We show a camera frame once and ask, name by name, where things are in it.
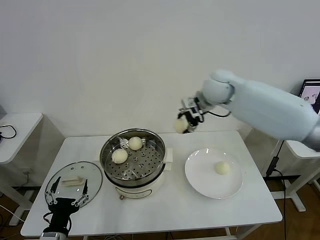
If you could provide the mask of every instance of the white plate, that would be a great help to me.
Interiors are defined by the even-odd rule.
[[[230,172],[220,175],[215,164],[226,161]],[[185,162],[185,175],[191,186],[202,195],[213,199],[225,199],[236,194],[243,183],[241,168],[230,153],[215,148],[204,148],[193,152]]]

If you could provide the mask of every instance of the white table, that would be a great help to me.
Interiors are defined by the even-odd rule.
[[[42,119],[41,113],[9,113],[2,114],[0,116],[0,126],[12,125],[17,134],[11,139],[2,139],[0,142],[0,165],[10,163],[17,155],[21,147],[24,145],[30,134],[36,128],[40,120]],[[11,127],[0,128],[0,132],[4,136],[13,136],[15,133]],[[0,175],[0,192],[4,193],[7,197],[11,198],[19,207],[14,214],[21,217],[24,211],[30,210],[32,202],[29,199],[32,197],[34,191],[27,191],[24,195],[21,195],[14,190],[7,180]],[[19,219],[13,216],[9,222],[9,225],[17,225]]]
[[[103,175],[97,196],[71,215],[70,236],[93,236],[145,232],[226,228],[228,236],[243,239],[261,224],[282,220],[256,164],[237,131],[160,134],[167,148],[173,148],[171,171],[164,172],[164,184],[153,195],[120,200]],[[25,237],[37,237],[48,224],[45,188],[62,167],[79,161],[98,163],[100,149],[109,136],[66,138],[21,229]],[[243,171],[243,186],[227,199],[212,199],[195,191],[185,175],[187,157],[197,149],[219,148],[234,153]],[[238,228],[235,236],[228,227]]]
[[[278,151],[282,141],[278,141],[275,146],[275,150]],[[289,150],[292,154],[298,159],[320,159],[320,152],[316,152],[313,149],[305,146],[301,142],[298,141],[285,141]],[[314,184],[315,187],[320,191],[320,185],[317,182],[317,179],[320,177],[320,161],[311,165],[303,174],[298,177],[293,183],[290,184],[288,180],[284,181],[286,187],[286,199],[291,199],[299,212],[305,212],[306,208],[299,198],[297,191],[303,187],[306,183]],[[272,196],[275,200],[284,198],[284,191],[275,191],[272,192]]]

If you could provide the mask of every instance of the white robotic arm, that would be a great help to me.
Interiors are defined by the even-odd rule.
[[[302,98],[261,82],[218,70],[195,97],[182,100],[177,132],[193,132],[204,114],[219,105],[237,119],[279,140],[295,140],[320,149],[320,116]]]

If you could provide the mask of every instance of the stainless steel steamer basket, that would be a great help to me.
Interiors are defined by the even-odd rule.
[[[132,137],[142,139],[142,148],[132,150],[128,141]],[[115,164],[111,155],[122,148],[128,158],[124,163]],[[113,135],[102,147],[100,163],[111,183],[121,188],[140,188],[156,180],[165,168],[166,147],[164,141],[147,129],[131,128]]]

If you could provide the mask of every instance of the wooden floor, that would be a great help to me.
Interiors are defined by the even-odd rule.
[[[271,191],[281,191],[283,185],[280,181],[268,181],[267,185]],[[320,240],[320,193],[313,185],[305,185],[299,191],[306,212],[298,212],[290,199],[286,200],[286,227],[287,227],[287,240]],[[279,209],[283,213],[284,201],[276,201]],[[17,204],[6,196],[0,197],[0,205],[14,211]],[[4,209],[0,208],[0,214],[3,217],[3,225],[10,219],[10,214]],[[0,240],[9,236],[10,240],[23,240],[25,239],[20,235],[22,224],[14,227],[0,227]],[[206,229],[206,230],[192,230],[192,231],[175,231],[171,232],[174,239],[188,239],[188,238],[205,238],[213,236],[223,236],[224,229]],[[132,235],[121,235],[123,240],[132,240]],[[159,233],[141,233],[134,234],[134,240],[168,240],[172,239],[171,235],[166,232]],[[80,240],[81,237],[69,237],[71,240]],[[103,236],[90,237],[91,240],[103,240]],[[266,224],[259,227],[256,231],[251,233],[245,240],[283,240],[284,239],[284,221],[274,224]]]

